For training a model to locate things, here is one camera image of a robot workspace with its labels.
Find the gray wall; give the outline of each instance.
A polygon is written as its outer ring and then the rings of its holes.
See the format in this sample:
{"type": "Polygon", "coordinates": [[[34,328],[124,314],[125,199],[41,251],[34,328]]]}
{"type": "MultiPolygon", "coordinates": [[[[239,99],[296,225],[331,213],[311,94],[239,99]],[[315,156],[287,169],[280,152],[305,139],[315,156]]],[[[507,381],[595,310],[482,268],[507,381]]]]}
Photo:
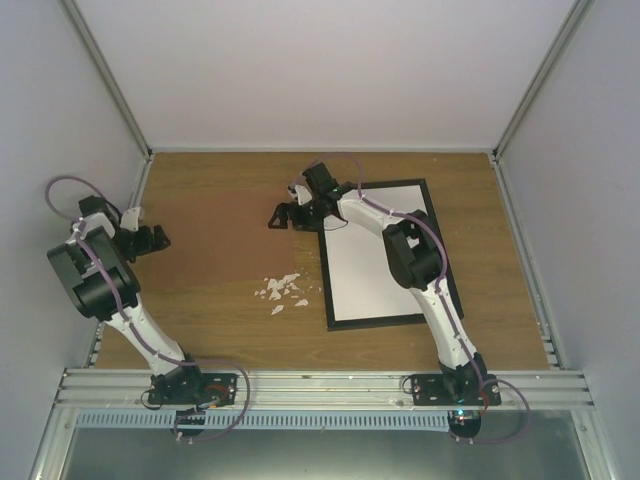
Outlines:
{"type": "Polygon", "coordinates": [[[78,0],[156,151],[489,150],[572,3],[78,0]]]}
{"type": "Polygon", "coordinates": [[[570,366],[638,478],[640,2],[591,9],[504,157],[570,366]]]}
{"type": "MultiPolygon", "coordinates": [[[[142,159],[57,2],[0,3],[0,63],[0,478],[18,479],[63,367],[81,364],[95,331],[47,262],[68,231],[43,187],[76,173],[124,206],[142,159]]],[[[73,211],[80,193],[62,185],[55,199],[73,211]]]]}

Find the wooden floor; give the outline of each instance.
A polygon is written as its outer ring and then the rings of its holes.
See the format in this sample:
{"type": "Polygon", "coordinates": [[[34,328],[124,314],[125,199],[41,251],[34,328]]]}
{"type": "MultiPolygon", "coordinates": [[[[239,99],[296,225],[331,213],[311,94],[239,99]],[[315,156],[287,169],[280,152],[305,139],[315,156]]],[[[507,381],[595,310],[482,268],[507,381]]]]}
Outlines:
{"type": "MultiPolygon", "coordinates": [[[[158,154],[142,204],[168,195],[282,187],[314,154],[158,154]]],[[[366,181],[426,178],[455,269],[465,328],[491,370],[546,369],[546,355],[511,232],[486,155],[361,154],[366,181]]],[[[357,180],[347,159],[328,166],[338,181],[357,180]]],[[[317,237],[295,233],[296,268],[320,285],[317,237]]],[[[145,289],[148,272],[134,265],[146,308],[195,358],[227,358],[248,368],[432,370],[435,344],[426,324],[326,331],[322,293],[305,309],[271,316],[253,295],[263,279],[198,288],[145,289]]],[[[123,337],[105,329],[98,368],[146,368],[123,337]]]]}

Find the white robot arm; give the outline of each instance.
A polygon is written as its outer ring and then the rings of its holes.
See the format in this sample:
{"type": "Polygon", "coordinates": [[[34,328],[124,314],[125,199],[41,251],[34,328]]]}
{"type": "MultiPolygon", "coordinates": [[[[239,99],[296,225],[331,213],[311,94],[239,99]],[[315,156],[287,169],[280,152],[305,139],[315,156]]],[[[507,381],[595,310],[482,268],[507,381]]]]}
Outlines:
{"type": "MultiPolygon", "coordinates": [[[[400,218],[384,215],[382,212],[375,210],[359,197],[356,190],[351,190],[342,195],[342,198],[337,202],[337,207],[342,219],[364,227],[381,240],[383,238],[383,232],[387,230],[390,225],[397,225],[403,221],[400,218]]],[[[443,278],[440,280],[438,285],[440,294],[436,292],[436,282],[437,279],[434,279],[427,284],[425,289],[410,287],[409,291],[420,305],[420,309],[429,325],[429,329],[438,348],[438,359],[440,363],[450,369],[456,369],[469,362],[467,353],[460,345],[460,340],[465,342],[472,355],[476,353],[476,348],[467,337],[460,323],[449,293],[447,279],[443,278]],[[447,303],[449,312],[453,315],[453,320],[456,323],[461,338],[458,338],[453,331],[453,326],[448,319],[443,302],[447,303]]]]}
{"type": "Polygon", "coordinates": [[[47,257],[77,310],[118,330],[145,358],[152,372],[147,403],[157,408],[233,403],[230,387],[237,375],[202,373],[142,305],[128,262],[170,245],[162,227],[139,227],[139,208],[120,215],[100,197],[81,200],[80,210],[69,240],[47,257]]]}
{"type": "MultiPolygon", "coordinates": [[[[302,176],[309,188],[289,186],[296,201],[278,205],[269,228],[288,228],[290,221],[296,230],[317,232],[323,229],[324,219],[334,215],[381,238],[391,275],[414,296],[435,339],[442,370],[438,381],[447,392],[447,398],[438,395],[438,401],[476,404],[481,380],[492,376],[460,322],[444,276],[446,263],[438,243],[414,221],[390,215],[385,208],[365,199],[356,185],[338,184],[323,163],[307,168],[302,176]]],[[[410,217],[423,225],[430,223],[420,210],[410,217]]]]}

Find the purple cable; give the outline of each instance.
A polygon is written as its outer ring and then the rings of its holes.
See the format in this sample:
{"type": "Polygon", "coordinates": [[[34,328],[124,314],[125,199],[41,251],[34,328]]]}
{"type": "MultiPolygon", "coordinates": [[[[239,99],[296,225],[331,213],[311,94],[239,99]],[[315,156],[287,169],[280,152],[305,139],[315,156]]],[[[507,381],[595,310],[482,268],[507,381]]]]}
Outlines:
{"type": "MultiPolygon", "coordinates": [[[[442,290],[440,288],[440,282],[446,277],[447,268],[448,268],[448,265],[449,265],[448,264],[448,260],[447,260],[447,254],[445,252],[444,245],[440,241],[440,238],[438,238],[436,233],[431,228],[429,228],[429,226],[426,223],[424,223],[420,219],[414,217],[413,215],[409,215],[408,213],[404,213],[404,212],[396,212],[396,211],[394,211],[394,210],[392,210],[392,209],[390,209],[390,208],[388,208],[388,207],[386,207],[384,205],[381,205],[381,204],[379,204],[377,202],[374,202],[373,200],[368,199],[366,197],[366,195],[364,195],[362,193],[362,183],[363,183],[363,180],[364,180],[362,164],[360,163],[360,160],[355,155],[352,155],[352,154],[349,154],[349,153],[341,153],[341,152],[324,154],[324,155],[321,155],[321,156],[317,157],[313,162],[311,162],[309,164],[309,166],[307,166],[307,168],[311,168],[312,166],[317,165],[318,163],[320,163],[321,161],[323,161],[325,159],[330,159],[330,158],[334,158],[334,157],[338,157],[338,156],[344,156],[344,157],[347,157],[347,158],[351,159],[356,164],[356,166],[358,167],[358,196],[360,197],[360,200],[362,200],[364,203],[366,203],[370,207],[375,208],[379,212],[384,213],[385,215],[390,215],[390,216],[393,216],[393,217],[396,217],[396,218],[402,218],[404,220],[409,220],[409,221],[415,223],[422,230],[424,230],[427,233],[427,235],[429,235],[431,237],[433,242],[436,244],[436,247],[438,248],[438,252],[440,253],[440,257],[442,258],[442,271],[440,272],[440,275],[438,276],[438,278],[436,280],[436,285],[435,285],[435,292],[439,295],[442,292],[442,290]]],[[[303,179],[303,175],[302,175],[302,173],[300,173],[298,175],[298,177],[296,178],[294,183],[298,183],[302,179],[303,179]]],[[[484,380],[482,378],[482,373],[480,372],[480,367],[478,366],[478,363],[473,358],[473,355],[471,354],[471,351],[469,350],[469,347],[467,347],[467,344],[462,340],[462,336],[460,335],[460,330],[458,329],[458,327],[456,325],[456,322],[453,319],[453,314],[451,313],[451,310],[449,309],[449,305],[447,305],[447,302],[445,302],[442,297],[441,297],[441,302],[442,302],[442,306],[444,307],[444,310],[445,310],[445,312],[447,314],[447,318],[449,319],[449,323],[451,324],[451,328],[453,329],[454,334],[458,336],[460,345],[462,346],[462,349],[464,350],[465,354],[467,355],[467,358],[469,358],[469,363],[471,363],[471,366],[473,367],[473,370],[474,370],[476,376],[478,377],[478,385],[479,385],[478,389],[482,390],[485,386],[490,385],[492,383],[506,385],[507,387],[512,389],[516,393],[516,395],[518,395],[518,397],[520,397],[520,399],[522,400],[522,403],[524,404],[525,411],[526,411],[525,424],[515,434],[510,435],[510,436],[505,437],[505,438],[498,438],[498,439],[486,439],[486,440],[480,439],[480,440],[476,440],[476,441],[473,441],[472,439],[468,439],[469,443],[486,444],[486,445],[499,445],[499,444],[511,442],[513,440],[518,440],[519,438],[523,437],[528,432],[529,427],[531,426],[531,407],[529,405],[529,402],[525,398],[524,394],[520,391],[520,389],[518,389],[512,383],[507,382],[506,380],[502,380],[502,379],[484,380]]],[[[449,430],[449,434],[453,438],[455,438],[456,441],[459,441],[461,438],[463,438],[463,437],[459,437],[458,435],[455,435],[451,430],[449,430]]]]}
{"type": "MultiPolygon", "coordinates": [[[[122,297],[120,296],[120,292],[118,292],[118,288],[116,287],[116,284],[113,282],[113,280],[111,279],[111,276],[109,275],[109,272],[107,272],[106,268],[104,267],[104,265],[102,265],[102,262],[100,261],[100,259],[98,258],[98,256],[95,254],[95,252],[91,249],[91,247],[89,247],[89,245],[87,245],[87,243],[84,241],[84,239],[82,238],[82,232],[84,230],[84,228],[86,227],[86,223],[84,220],[82,219],[76,219],[74,217],[68,216],[64,213],[62,213],[61,211],[59,211],[51,202],[51,198],[50,198],[50,191],[51,191],[51,187],[59,182],[60,180],[75,180],[78,181],[80,183],[83,183],[85,185],[87,185],[89,188],[91,188],[94,192],[96,192],[98,195],[100,195],[102,198],[104,198],[104,195],[102,194],[102,192],[100,192],[100,190],[98,190],[93,184],[91,184],[90,182],[79,178],[79,177],[75,177],[73,175],[60,175],[57,177],[52,178],[48,183],[47,186],[45,188],[45,201],[47,202],[47,205],[49,206],[49,208],[53,211],[53,213],[55,213],[56,215],[71,220],[71,221],[78,221],[78,225],[77,227],[74,229],[75,231],[75,235],[74,235],[74,240],[76,241],[76,243],[80,246],[80,248],[82,248],[82,250],[84,250],[84,252],[87,254],[87,257],[89,257],[89,259],[93,262],[93,264],[95,265],[96,269],[98,270],[98,272],[100,272],[100,275],[102,276],[102,278],[104,279],[105,283],[107,284],[107,286],[109,287],[109,289],[111,290],[111,293],[113,294],[113,298],[116,302],[116,309],[118,310],[118,313],[120,315],[122,315],[122,318],[125,321],[125,324],[129,325],[129,328],[131,329],[131,333],[133,333],[133,336],[136,337],[136,340],[138,340],[138,342],[140,342],[140,345],[143,346],[143,348],[145,350],[147,350],[149,353],[151,353],[152,355],[157,356],[158,358],[171,363],[173,365],[177,365],[180,367],[197,367],[199,365],[225,365],[225,366],[230,366],[235,368],[236,370],[238,370],[243,378],[244,381],[246,383],[247,386],[247,396],[245,398],[244,401],[244,405],[242,407],[242,410],[240,411],[240,413],[238,414],[238,416],[235,418],[235,420],[233,422],[231,422],[231,424],[226,427],[224,430],[222,430],[221,432],[218,432],[214,435],[210,435],[207,437],[203,437],[203,438],[197,438],[197,439],[193,439],[193,437],[190,438],[189,442],[190,443],[195,443],[195,442],[206,442],[209,440],[215,440],[217,438],[222,437],[223,435],[226,435],[227,433],[229,433],[231,430],[233,430],[236,426],[238,426],[245,418],[246,414],[247,414],[247,410],[249,409],[249,401],[251,400],[251,383],[249,381],[249,374],[247,373],[247,371],[239,364],[229,361],[229,360],[220,360],[220,359],[211,359],[211,360],[203,360],[203,361],[199,361],[199,362],[185,362],[185,361],[181,361],[181,360],[175,360],[171,357],[168,357],[162,353],[159,353],[158,351],[154,350],[153,347],[151,347],[151,345],[149,345],[143,338],[142,335],[140,335],[140,332],[138,332],[138,329],[133,325],[133,323],[131,322],[131,319],[129,318],[129,316],[127,315],[127,313],[124,310],[124,305],[122,304],[122,297]]],[[[185,418],[185,416],[178,416],[176,415],[176,420],[174,423],[174,427],[173,427],[173,433],[174,435],[176,435],[176,437],[178,437],[178,425],[180,423],[180,420],[182,418],[185,418]]]]}
{"type": "Polygon", "coordinates": [[[75,222],[78,219],[77,217],[74,217],[72,215],[67,215],[66,213],[61,212],[53,205],[53,202],[51,201],[51,187],[53,187],[56,183],[58,183],[61,180],[73,180],[74,182],[82,183],[87,187],[89,187],[91,190],[93,190],[95,193],[97,193],[99,197],[105,198],[102,192],[98,190],[98,188],[95,185],[93,185],[91,182],[88,182],[83,178],[76,177],[75,175],[58,175],[57,177],[53,177],[51,180],[47,182],[47,185],[44,187],[44,201],[47,202],[47,206],[51,209],[51,211],[56,215],[58,215],[59,217],[62,217],[67,220],[71,220],[72,222],[75,222]]]}

